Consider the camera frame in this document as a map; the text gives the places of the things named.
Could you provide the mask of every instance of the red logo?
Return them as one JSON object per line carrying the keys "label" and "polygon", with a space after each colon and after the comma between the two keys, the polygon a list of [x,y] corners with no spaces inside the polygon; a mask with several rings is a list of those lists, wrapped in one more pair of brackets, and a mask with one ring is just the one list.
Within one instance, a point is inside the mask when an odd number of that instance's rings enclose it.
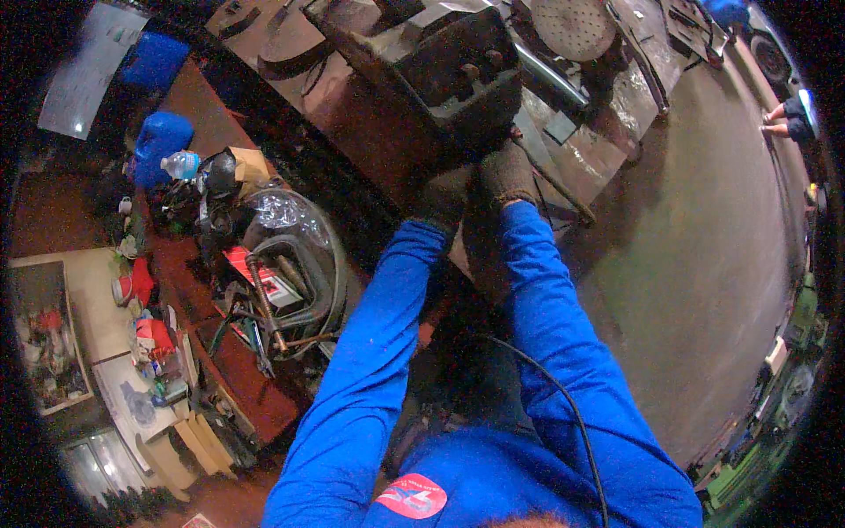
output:
{"label": "red logo", "polygon": [[446,505],[443,488],[417,473],[400,476],[375,502],[411,519],[426,519]]}

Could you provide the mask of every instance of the knit glove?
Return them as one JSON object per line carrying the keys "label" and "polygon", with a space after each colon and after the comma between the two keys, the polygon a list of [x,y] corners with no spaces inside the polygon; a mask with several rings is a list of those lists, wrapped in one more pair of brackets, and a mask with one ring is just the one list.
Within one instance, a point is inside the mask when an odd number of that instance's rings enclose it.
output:
{"label": "knit glove", "polygon": [[501,207],[521,199],[537,205],[537,185],[525,151],[511,139],[481,162],[481,184]]}
{"label": "knit glove", "polygon": [[409,220],[425,222],[446,233],[451,247],[466,206],[466,185],[474,167],[464,165],[426,182]]}

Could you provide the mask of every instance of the perforated metal disc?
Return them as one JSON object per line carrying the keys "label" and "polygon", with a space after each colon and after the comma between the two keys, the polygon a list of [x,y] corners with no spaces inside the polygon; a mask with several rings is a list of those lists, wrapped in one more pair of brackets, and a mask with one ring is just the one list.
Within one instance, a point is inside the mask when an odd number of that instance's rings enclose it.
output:
{"label": "perforated metal disc", "polygon": [[571,61],[599,58],[616,36],[600,0],[533,0],[531,11],[542,41]]}

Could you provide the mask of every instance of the hair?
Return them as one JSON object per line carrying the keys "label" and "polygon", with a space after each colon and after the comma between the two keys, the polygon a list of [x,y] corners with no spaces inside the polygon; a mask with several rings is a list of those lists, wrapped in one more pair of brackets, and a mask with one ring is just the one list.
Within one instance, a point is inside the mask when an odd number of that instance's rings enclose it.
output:
{"label": "hair", "polygon": [[486,524],[483,528],[570,528],[570,524],[551,512],[532,512]]}

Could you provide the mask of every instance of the concrete floor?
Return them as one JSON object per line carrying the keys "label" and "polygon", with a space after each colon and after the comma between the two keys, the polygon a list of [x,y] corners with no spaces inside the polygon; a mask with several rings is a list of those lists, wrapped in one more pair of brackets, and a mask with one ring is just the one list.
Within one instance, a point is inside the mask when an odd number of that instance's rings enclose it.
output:
{"label": "concrete floor", "polygon": [[730,58],[721,72],[684,73],[670,101],[640,162],[593,205],[599,224],[564,258],[683,467],[743,411],[771,350],[804,262],[806,172],[793,144],[767,148],[760,103]]}

